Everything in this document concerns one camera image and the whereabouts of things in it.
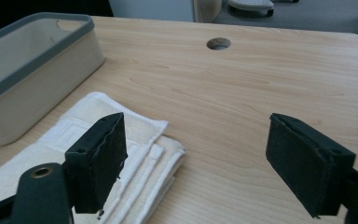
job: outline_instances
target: white storage bin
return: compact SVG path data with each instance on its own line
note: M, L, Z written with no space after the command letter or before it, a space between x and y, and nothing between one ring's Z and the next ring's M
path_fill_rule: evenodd
M104 61L90 16L38 13L0 30L0 146L26 133Z

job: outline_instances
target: storage bin rim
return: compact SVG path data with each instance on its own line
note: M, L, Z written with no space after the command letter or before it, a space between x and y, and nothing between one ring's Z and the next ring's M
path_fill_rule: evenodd
M55 56L57 56L66 48L70 47L77 40L88 34L94 28L92 18L88 15L40 12L24 17L0 29L0 38L5 37L6 35L10 34L11 32L14 32L22 26L27 25L30 22L43 19L82 21L82 25L75 29L67 37L58 41L46 51L39 54L37 57L30 59L27 64L24 64L23 66L13 71L13 73L11 73L10 75L0 80L0 95L5 91L9 90L14 85L16 85L18 82L22 81L24 78L31 75L33 71L35 71L37 68L47 63L49 60L53 59Z

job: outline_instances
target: stack of folded cloths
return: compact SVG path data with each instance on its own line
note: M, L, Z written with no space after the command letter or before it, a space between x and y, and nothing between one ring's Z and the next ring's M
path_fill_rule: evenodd
M64 162L64 152L98 119L124 113L127 152L120 173L104 205L101 219L75 214L75 223L144 223L171 186L181 165L183 146L162 135L168 125L138 115L101 92L92 92L63 114L34 144L0 167L0 201L16 193L22 173L47 162Z

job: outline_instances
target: light wood grain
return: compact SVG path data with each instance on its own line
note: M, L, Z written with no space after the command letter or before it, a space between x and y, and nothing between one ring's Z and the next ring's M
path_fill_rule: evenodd
M186 160L150 223L343 223L314 220L265 157L269 115L302 119L357 154L358 35L94 17L104 65L19 141L33 143L77 100L103 91L170 122ZM231 46L210 50L211 38Z

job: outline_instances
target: cream cloth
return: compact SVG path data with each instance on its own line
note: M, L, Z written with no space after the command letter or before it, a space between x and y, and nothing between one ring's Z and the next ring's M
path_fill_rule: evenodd
M0 168L0 201L15 194L20 176L46 162L64 162L64 152L98 119L124 113L127 152L104 206L104 215L74 213L75 223L144 223L172 184L185 154L183 146L161 136L168 125L138 115L101 92L92 92L63 114L57 124Z

